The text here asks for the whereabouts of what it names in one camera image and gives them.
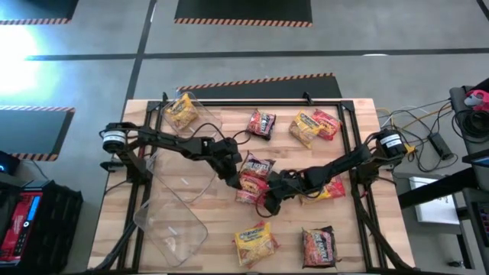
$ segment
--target orange and black striped tape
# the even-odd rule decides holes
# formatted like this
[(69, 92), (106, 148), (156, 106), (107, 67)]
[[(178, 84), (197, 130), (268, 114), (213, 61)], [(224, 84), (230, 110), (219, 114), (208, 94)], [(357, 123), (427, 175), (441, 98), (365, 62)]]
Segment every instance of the orange and black striped tape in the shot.
[(55, 161), (58, 158), (58, 154), (13, 153), (11, 155), (17, 157), (19, 160)]
[(211, 84), (193, 85), (193, 86), (180, 86), (180, 87), (176, 88), (176, 90), (182, 91), (182, 90), (191, 90), (191, 89), (205, 89), (205, 88), (214, 88), (214, 87), (221, 87), (221, 86), (234, 86), (234, 85), (243, 85), (243, 84), (267, 83), (267, 82), (274, 82), (274, 81), (308, 79), (308, 78), (325, 77), (325, 76), (335, 76), (335, 75), (333, 73), (314, 73), (314, 74), (300, 75), (300, 76), (270, 77), (270, 78), (266, 78), (266, 79), (253, 79), (253, 80), (241, 80), (241, 81), (211, 83)]
[[(0, 111), (75, 112), (75, 108), (0, 105)], [(20, 160), (55, 161), (58, 158), (58, 154), (13, 153), (11, 155), (13, 157), (17, 157)]]
[(312, 27), (308, 21), (284, 20), (248, 20), (248, 19), (214, 19), (214, 18), (177, 18), (175, 24), (225, 24), (241, 26), (270, 26), (270, 27)]
[(70, 19), (66, 18), (13, 19), (0, 20), (0, 25), (68, 24), (70, 21)]
[(0, 105), (4, 111), (44, 111), (44, 112), (75, 112), (74, 107), (36, 107), (36, 106), (10, 106)]

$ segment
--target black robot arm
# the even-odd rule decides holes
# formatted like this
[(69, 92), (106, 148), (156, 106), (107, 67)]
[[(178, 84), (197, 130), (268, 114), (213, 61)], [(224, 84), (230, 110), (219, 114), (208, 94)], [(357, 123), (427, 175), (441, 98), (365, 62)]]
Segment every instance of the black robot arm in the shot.
[[(376, 147), (368, 144), (376, 140)], [(280, 204), (295, 195), (317, 193), (334, 176), (355, 169), (358, 182), (366, 183), (378, 176), (378, 168), (384, 165), (399, 164), (406, 155), (406, 148), (397, 131), (382, 130), (371, 134), (367, 140), (352, 152), (322, 167), (309, 167), (301, 171), (282, 170), (272, 172), (267, 179), (270, 189), (265, 194), (265, 209), (271, 215), (277, 215)]]
[[(128, 143), (128, 132), (137, 131), (135, 141)], [(154, 146), (182, 154), (189, 160), (204, 160), (230, 187), (240, 189), (236, 164), (242, 162), (236, 140), (226, 137), (215, 141), (213, 137), (178, 137), (156, 131), (149, 127), (136, 126), (130, 122), (109, 123), (103, 132), (103, 148), (110, 154), (117, 154), (130, 173), (145, 171), (145, 162), (137, 157), (134, 149)]]

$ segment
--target wooden tabletop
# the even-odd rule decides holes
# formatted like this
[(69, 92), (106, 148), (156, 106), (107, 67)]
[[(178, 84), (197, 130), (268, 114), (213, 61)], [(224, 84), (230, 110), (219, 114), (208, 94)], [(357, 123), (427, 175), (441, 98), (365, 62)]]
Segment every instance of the wooden tabletop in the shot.
[[(378, 131), (379, 124), (372, 99), (352, 99), (355, 102), (361, 139), (370, 133)], [(123, 121), (142, 125), (147, 100), (130, 100), (125, 109)], [(313, 142), (313, 149), (304, 147), (298, 140), (291, 137), (288, 132), (290, 122), (299, 110), (312, 114), (316, 107), (260, 107), (263, 112), (277, 115), (274, 133), (271, 141), (266, 142), (253, 137), (248, 143), (239, 147), (241, 154), (246, 155), (249, 150), (259, 158), (272, 158), (277, 162), (275, 170), (302, 169), (310, 166), (324, 165), (345, 153), (342, 137), (335, 136), (333, 141), (324, 141), (319, 138)], [(334, 107), (319, 107), (331, 115), (337, 116)], [(209, 107), (210, 112), (222, 121), (222, 131), (225, 136), (232, 136), (237, 131), (246, 128), (254, 107)], [(347, 129), (352, 140), (350, 119), (346, 115)], [(171, 132), (167, 126), (164, 131)], [(152, 197), (167, 197), (171, 194), (168, 188), (161, 183), (163, 180), (171, 185), (179, 196), (185, 199), (195, 197), (202, 186), (184, 185), (177, 183), (175, 177), (188, 175), (189, 169), (184, 165), (183, 158), (171, 155), (171, 152), (162, 152), (166, 156), (157, 158), (155, 180), (153, 182)], [(388, 173), (382, 176), (391, 178)], [(121, 182), (125, 178), (125, 171), (113, 173), (108, 179), (107, 188)], [(269, 218), (272, 232), (281, 244), (276, 254), (256, 264), (255, 272), (358, 272), (364, 271), (364, 262), (361, 251), (360, 237), (355, 217), (353, 198), (350, 195), (348, 173), (341, 175), (346, 189), (346, 197), (329, 199), (311, 205), (301, 206), (299, 198), (289, 199), (282, 203), (280, 214)], [(99, 224), (96, 231), (89, 267), (99, 264), (107, 253), (113, 248), (121, 236), (126, 216), (130, 184), (117, 187), (105, 196), (100, 213)], [(389, 241), (393, 249), (409, 265), (414, 266), (410, 243), (404, 227), (403, 217), (397, 201), (395, 187), (386, 181), (379, 180), (372, 186), (377, 215), (381, 232)], [(157, 249), (155, 243), (145, 235), (143, 251), (141, 254), (140, 272), (166, 273), (166, 272), (202, 272), (202, 273), (243, 273), (249, 271), (246, 267), (238, 266), (236, 247), (232, 243), (234, 233), (244, 231), (257, 224), (261, 218), (256, 214), (254, 207), (235, 202), (235, 189), (225, 185), (222, 181), (214, 180), (206, 192), (196, 201), (187, 204), (192, 213), (206, 226), (208, 235), (197, 253), (180, 267), (168, 266), (165, 257)], [(302, 228), (314, 229), (331, 225), (335, 230), (338, 257), (342, 259), (337, 263), (337, 270), (329, 269), (302, 269), (303, 244), (301, 240)], [(374, 266), (378, 267), (373, 237), (369, 236)], [(132, 259), (132, 249), (129, 249), (128, 261)]]

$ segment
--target concrete floor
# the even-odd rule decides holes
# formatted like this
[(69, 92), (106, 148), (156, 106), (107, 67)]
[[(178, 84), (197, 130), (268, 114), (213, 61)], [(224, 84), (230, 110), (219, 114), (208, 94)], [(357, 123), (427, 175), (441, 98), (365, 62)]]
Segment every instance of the concrete floor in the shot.
[[(381, 52), (489, 45), (489, 21), (475, 0), (312, 3), (314, 27), (309, 29), (173, 24), (177, 0), (160, 0), (152, 16), (145, 52)], [(40, 163), (58, 183), (82, 190), (86, 201), (80, 216), (83, 227), (76, 232), (66, 272), (86, 268), (107, 178), (99, 163), (109, 159), (97, 133), (106, 123), (120, 119), (133, 72), (132, 57), (117, 60), (119, 56), (114, 54), (138, 52), (149, 4), (150, 0), (79, 0), (71, 24), (0, 27), (0, 104), (76, 107), (60, 158)], [(77, 59), (91, 60), (22, 61), (27, 55), (53, 55), (57, 60), (81, 55)], [(135, 90), (129, 87), (129, 92), (134, 92), (135, 99), (159, 99), (163, 91), (172, 95), (177, 86), (334, 72), (343, 97), (373, 98), (377, 107), (394, 110), (447, 99), (451, 87), (487, 78), (488, 63), (489, 54), (143, 60)], [(465, 146), (453, 133), (449, 120), (442, 121), (441, 134), (455, 153), (464, 156)], [(399, 117), (397, 121), (402, 125), (409, 118)], [(432, 121), (428, 119), (427, 123), (431, 125)], [(427, 134), (419, 125), (412, 130)], [(423, 161), (429, 166), (436, 161), (435, 153), (427, 149)], [(457, 163), (437, 173), (450, 174), (464, 167)], [(416, 165), (407, 161), (397, 170), (418, 172)], [(20, 175), (26, 179), (39, 176), (29, 164), (22, 166)], [(422, 270), (484, 272), (480, 259), (476, 259), (476, 271), (445, 265), (448, 260), (460, 259), (454, 235), (408, 234), (416, 265)], [(473, 242), (471, 249), (477, 254)]]

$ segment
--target snack bag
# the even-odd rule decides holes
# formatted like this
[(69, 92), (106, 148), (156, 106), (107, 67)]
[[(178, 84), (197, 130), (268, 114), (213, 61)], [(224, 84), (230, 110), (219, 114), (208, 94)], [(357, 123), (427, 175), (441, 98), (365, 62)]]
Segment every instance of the snack bag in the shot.
[(179, 130), (184, 129), (199, 116), (196, 107), (192, 104), (189, 95), (186, 93), (168, 108), (166, 113)]
[(327, 268), (336, 265), (338, 260), (332, 226), (313, 230), (303, 229), (303, 244), (303, 268)]
[[(239, 183), (242, 189), (236, 191), (237, 202), (255, 204), (262, 192), (268, 190), (267, 177), (275, 160), (260, 160), (248, 152), (241, 166)], [(264, 204), (264, 196), (260, 197), (259, 205)]]
[(275, 160), (260, 160), (252, 153), (248, 153), (246, 160), (241, 166), (240, 174), (246, 174), (265, 180), (270, 171), (272, 171), (272, 166), (274, 164)]
[(311, 142), (324, 126), (306, 115), (303, 111), (299, 112), (289, 126), (289, 132), (299, 139), (306, 147), (311, 149)]
[(328, 115), (319, 109), (316, 109), (314, 112), (313, 119), (325, 127), (319, 132), (318, 136), (327, 141), (332, 141), (333, 137), (342, 126), (342, 123), (338, 119), (333, 118), (331, 115)]
[(253, 267), (261, 259), (271, 256), (279, 244), (270, 232), (270, 222), (260, 222), (253, 228), (235, 233), (239, 266)]
[[(236, 202), (255, 204), (262, 192), (268, 189), (266, 180), (248, 175), (241, 175), (239, 183), (243, 189), (236, 191)], [(265, 203), (265, 197), (261, 196), (258, 205)]]
[[(314, 192), (309, 194), (309, 197), (317, 196), (318, 193)], [(321, 191), (321, 194), (314, 198), (308, 198), (307, 196), (300, 196), (300, 201), (303, 205), (310, 204), (313, 202), (318, 202), (323, 199), (336, 199), (345, 196), (345, 187), (343, 187), (342, 178), (340, 176), (335, 176), (331, 181), (326, 184)]]
[(254, 110), (253, 115), (251, 115), (246, 131), (269, 141), (272, 137), (276, 117), (276, 115), (259, 112), (258, 109), (256, 109)]

